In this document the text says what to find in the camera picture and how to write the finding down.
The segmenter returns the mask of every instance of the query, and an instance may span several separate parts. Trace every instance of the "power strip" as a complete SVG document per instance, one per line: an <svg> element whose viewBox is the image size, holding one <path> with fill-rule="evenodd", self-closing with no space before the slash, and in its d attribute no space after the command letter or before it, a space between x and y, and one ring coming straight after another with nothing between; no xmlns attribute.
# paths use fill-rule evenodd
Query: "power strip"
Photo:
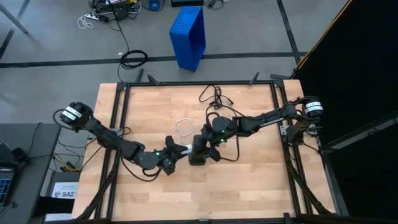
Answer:
<svg viewBox="0 0 398 224"><path fill-rule="evenodd" d="M92 15L91 13L85 14L85 17L89 18L89 19L94 19L94 20L97 20L97 21L99 20L97 15Z"/></svg>

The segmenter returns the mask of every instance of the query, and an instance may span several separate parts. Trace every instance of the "concrete floor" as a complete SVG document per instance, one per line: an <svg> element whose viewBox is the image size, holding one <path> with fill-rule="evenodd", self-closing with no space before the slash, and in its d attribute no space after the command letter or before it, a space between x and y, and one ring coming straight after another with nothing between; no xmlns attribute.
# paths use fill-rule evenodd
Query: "concrete floor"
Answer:
<svg viewBox="0 0 398 224"><path fill-rule="evenodd" d="M289 56L219 58L202 60L196 73L182 70L175 61L149 62L143 68L161 81L249 80L259 71L261 79L271 73L291 75L296 66L291 42L277 0L230 0L224 8L204 8L205 54L277 53ZM116 63L91 65L7 68L10 63L53 62L119 58L126 45L114 22L90 21L94 29L81 30L76 20L90 11L87 0L0 0L13 15L19 13L28 35L16 29L0 58L0 123L52 123L52 113L71 101L94 107L100 83L118 82ZM322 35L346 0L282 0L299 56ZM174 56L169 29L180 8L168 1L162 12L145 9L121 26L130 49L150 57ZM14 29L0 13L0 44ZM125 80L134 80L138 70L122 70ZM62 131L64 144L83 146L85 133ZM57 152L65 152L57 147ZM75 149L81 155L82 149ZM65 157L74 163L76 157Z"/></svg>

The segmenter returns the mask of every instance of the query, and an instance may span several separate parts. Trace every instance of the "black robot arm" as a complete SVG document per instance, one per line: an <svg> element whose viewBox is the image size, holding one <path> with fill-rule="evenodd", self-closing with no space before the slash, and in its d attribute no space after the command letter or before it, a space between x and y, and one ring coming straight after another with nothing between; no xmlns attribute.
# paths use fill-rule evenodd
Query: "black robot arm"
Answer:
<svg viewBox="0 0 398 224"><path fill-rule="evenodd" d="M300 143L303 139L303 132L311 125L318 123L323 113L323 108L317 98L306 96L295 101L287 102L280 109L276 109L259 116L235 116L232 119L220 116L211 112L206 116L206 124L201 129L201 135L193 138L190 163L193 166L205 164L206 158L210 157L215 161L221 159L216 147L226 142L233 136L249 137L258 132L261 128L272 125L285 119L295 119L293 126L286 128L288 142ZM216 115L210 124L209 115Z"/></svg>
<svg viewBox="0 0 398 224"><path fill-rule="evenodd" d="M123 158L142 167L144 170L151 170L160 167L167 175L175 170L176 162L186 156L188 148L175 144L171 136L165 140L166 147L160 151L144 151L145 145L122 139L110 129L106 128L93 116L93 110L80 102L70 103L60 114L61 120L69 125L71 130L87 130L94 134L98 143L106 149L115 149L121 153Z"/></svg>

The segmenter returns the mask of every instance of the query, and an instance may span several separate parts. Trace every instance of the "wooden table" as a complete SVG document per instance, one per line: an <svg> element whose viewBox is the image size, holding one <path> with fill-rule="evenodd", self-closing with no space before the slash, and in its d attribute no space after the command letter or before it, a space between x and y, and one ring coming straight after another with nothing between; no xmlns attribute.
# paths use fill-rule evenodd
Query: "wooden table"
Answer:
<svg viewBox="0 0 398 224"><path fill-rule="evenodd" d="M126 139L146 145L146 150L162 149L165 137L175 138L174 124L182 118L190 118L195 124L195 134L205 123L205 108L198 97L205 86L142 86L132 87L127 109L126 126L132 133ZM256 116L274 110L269 85L221 85L223 95L234 101L233 108L246 116ZM115 83L101 84L95 106L95 117L109 125L116 92ZM303 96L298 80L286 80L288 100ZM208 90L203 96L213 94ZM116 124L119 124L123 97L119 105ZM225 108L220 115L231 117ZM130 220L196 220L226 218L275 218L284 212L294 216L287 170L277 124L262 128L249 138L240 138L241 157L238 162L207 160L205 166L193 167L188 158L177 162L175 173L163 172L153 182L135 179L121 165L116 187L112 221ZM193 134L185 141L191 142ZM305 142L317 147L316 141L305 136ZM85 161L96 151L92 144L85 154ZM223 157L236 157L236 143L232 138L221 145ZM324 206L335 211L320 156L306 146L300 146L307 184ZM98 189L104 150L86 165L80 176L80 186L75 200L73 216L77 217L89 204ZM141 169L130 163L129 168L140 177ZM304 202L297 185L302 211ZM103 214L108 202L104 196Z"/></svg>

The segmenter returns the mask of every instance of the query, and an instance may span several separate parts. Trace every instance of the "blue bin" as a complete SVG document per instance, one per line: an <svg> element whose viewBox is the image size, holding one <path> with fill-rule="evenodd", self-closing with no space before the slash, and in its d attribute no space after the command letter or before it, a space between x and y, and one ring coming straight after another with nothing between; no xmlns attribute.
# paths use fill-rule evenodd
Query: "blue bin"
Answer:
<svg viewBox="0 0 398 224"><path fill-rule="evenodd" d="M202 7L182 7L170 28L170 38L179 67L195 72L206 49Z"/></svg>

